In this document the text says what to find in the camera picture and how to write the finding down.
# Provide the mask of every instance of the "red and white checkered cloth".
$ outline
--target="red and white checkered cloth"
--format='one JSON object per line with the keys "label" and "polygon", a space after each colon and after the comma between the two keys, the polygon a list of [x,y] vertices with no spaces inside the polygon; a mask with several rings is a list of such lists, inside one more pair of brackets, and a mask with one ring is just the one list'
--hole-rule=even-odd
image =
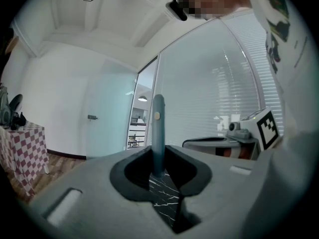
{"label": "red and white checkered cloth", "polygon": [[12,131],[0,126],[0,163],[14,171],[28,194],[35,194],[31,182],[48,162],[44,127],[27,122]]}

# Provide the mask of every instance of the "printed shirt graphic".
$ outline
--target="printed shirt graphic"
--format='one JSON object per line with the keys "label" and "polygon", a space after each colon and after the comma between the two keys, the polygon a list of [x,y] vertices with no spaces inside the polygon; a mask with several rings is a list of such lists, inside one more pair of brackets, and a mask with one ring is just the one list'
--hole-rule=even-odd
{"label": "printed shirt graphic", "polygon": [[[286,114],[285,128],[313,127],[313,131],[315,127],[310,119],[302,117],[305,115],[300,108],[303,104],[307,106],[306,100],[315,98],[309,96],[310,91],[318,90],[317,80],[309,78],[311,74],[315,77],[319,71],[318,50],[312,35],[290,0],[251,0],[251,4],[256,18],[267,33],[268,61]],[[302,90],[305,82],[308,86]]]}

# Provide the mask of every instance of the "ceiling light fixture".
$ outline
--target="ceiling light fixture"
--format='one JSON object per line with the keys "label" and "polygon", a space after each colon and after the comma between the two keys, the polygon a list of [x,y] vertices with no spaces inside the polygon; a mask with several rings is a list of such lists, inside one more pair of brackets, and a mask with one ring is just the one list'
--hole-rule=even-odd
{"label": "ceiling light fixture", "polygon": [[139,101],[147,102],[148,100],[147,100],[146,96],[140,96]]}

